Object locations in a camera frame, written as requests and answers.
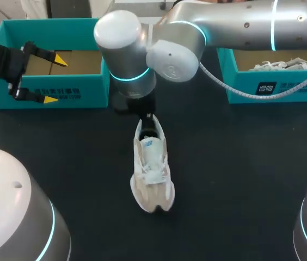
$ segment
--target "robotic arm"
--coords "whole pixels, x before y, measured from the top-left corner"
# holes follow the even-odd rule
[[[155,88],[155,72],[172,82],[190,80],[206,46],[307,49],[307,0],[184,1],[154,27],[114,11],[98,21],[94,37],[119,92],[138,101]]]

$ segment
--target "blue light ring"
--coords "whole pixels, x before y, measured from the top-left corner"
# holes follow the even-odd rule
[[[271,17],[271,48],[273,51],[275,51],[274,23],[275,23],[276,14],[277,14],[277,5],[278,5],[278,0],[274,0],[273,6],[272,6],[272,17]]]
[[[300,210],[300,221],[301,221],[301,228],[302,228],[302,232],[304,233],[304,236],[307,240],[307,235],[306,235],[306,231],[305,231],[305,228],[304,228],[304,224],[303,224],[303,221],[302,221],[302,208],[304,206],[304,202],[305,200],[302,202],[302,205],[301,205],[301,210]]]
[[[203,35],[203,37],[204,37],[204,41],[205,41],[205,45],[207,45],[207,36],[206,36],[206,34],[202,31],[202,29],[199,27],[199,26],[197,26],[196,24],[194,24],[194,23],[191,23],[191,22],[187,22],[187,21],[183,21],[183,20],[179,20],[179,21],[174,21],[174,22],[171,22],[171,23],[184,23],[184,24],[188,24],[188,25],[190,25],[190,26],[193,26],[194,28],[196,28],[202,35]]]
[[[52,207],[52,215],[53,215],[53,221],[52,221],[52,229],[51,229],[51,233],[50,233],[50,236],[48,237],[48,241],[46,243],[46,246],[44,247],[44,249],[42,250],[41,254],[39,255],[39,257],[36,259],[36,261],[41,261],[41,259],[44,257],[48,247],[50,246],[51,244],[51,241],[52,241],[52,237],[53,237],[53,233],[54,233],[54,229],[56,227],[56,215],[54,213],[54,208],[53,208],[53,204],[52,202],[50,201],[50,204],[51,204],[51,207]]]
[[[111,76],[112,76],[114,79],[119,80],[119,81],[121,81],[121,82],[131,82],[131,81],[133,81],[133,80],[137,80],[137,79],[141,78],[142,76],[144,76],[145,74],[147,74],[147,72],[148,72],[149,70],[150,70],[150,68],[147,68],[147,69],[145,70],[145,72],[143,72],[142,74],[140,74],[140,75],[138,75],[138,76],[136,76],[136,77],[134,77],[134,78],[130,78],[130,79],[118,78],[118,77],[116,77],[115,75],[113,75],[111,72],[110,72],[110,74],[111,74]]]

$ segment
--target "black table surface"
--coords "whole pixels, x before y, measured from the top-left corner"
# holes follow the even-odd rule
[[[214,50],[203,62],[220,76]],[[143,212],[131,193],[136,117],[0,111],[0,149],[26,166],[64,217],[71,260],[296,260],[307,103],[229,105],[199,71],[186,84],[159,79],[157,106],[176,188],[165,214]]]

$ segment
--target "cable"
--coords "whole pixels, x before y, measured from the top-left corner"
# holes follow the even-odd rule
[[[231,86],[227,85],[226,83],[222,82],[221,80],[219,80],[218,78],[216,78],[214,75],[212,75],[207,69],[206,67],[204,67],[204,65],[202,63],[199,63],[199,67],[202,69],[202,71],[209,77],[211,78],[213,81],[215,81],[217,84],[219,84],[221,87],[235,93],[238,94],[240,96],[246,97],[246,98],[250,98],[250,99],[255,99],[255,100],[274,100],[274,99],[279,99],[282,98],[284,96],[287,96],[289,94],[292,94],[294,92],[296,92],[297,90],[302,89],[303,87],[305,87],[307,85],[307,80],[303,81],[302,83],[296,85],[295,87],[281,92],[280,94],[274,94],[274,95],[267,95],[267,96],[261,96],[261,95],[253,95],[253,94],[247,94],[243,91],[238,91],[234,88],[232,88]]]

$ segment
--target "white sneaker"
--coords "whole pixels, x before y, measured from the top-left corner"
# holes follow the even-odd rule
[[[175,188],[170,180],[167,143],[155,116],[140,120],[134,135],[134,174],[131,189],[139,206],[152,213],[160,206],[168,211]]]

